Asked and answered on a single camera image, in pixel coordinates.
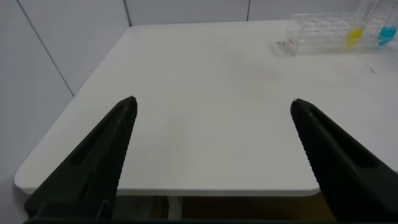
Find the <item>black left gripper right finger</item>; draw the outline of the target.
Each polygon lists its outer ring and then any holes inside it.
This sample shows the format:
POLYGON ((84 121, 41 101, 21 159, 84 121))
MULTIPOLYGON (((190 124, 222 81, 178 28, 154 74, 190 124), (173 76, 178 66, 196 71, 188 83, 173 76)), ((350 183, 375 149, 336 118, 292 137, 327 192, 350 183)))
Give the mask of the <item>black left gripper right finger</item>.
POLYGON ((397 221, 397 172, 315 105, 297 98, 290 114, 335 218, 339 222, 397 221))

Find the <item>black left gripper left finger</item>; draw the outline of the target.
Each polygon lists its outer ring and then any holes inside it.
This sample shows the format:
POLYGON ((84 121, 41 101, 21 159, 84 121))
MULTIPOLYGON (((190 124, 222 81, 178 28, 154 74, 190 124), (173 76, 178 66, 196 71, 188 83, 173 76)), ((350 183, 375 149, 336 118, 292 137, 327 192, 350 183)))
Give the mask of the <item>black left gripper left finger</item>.
POLYGON ((123 169, 137 101, 117 103, 24 204, 29 219, 109 219, 123 169))

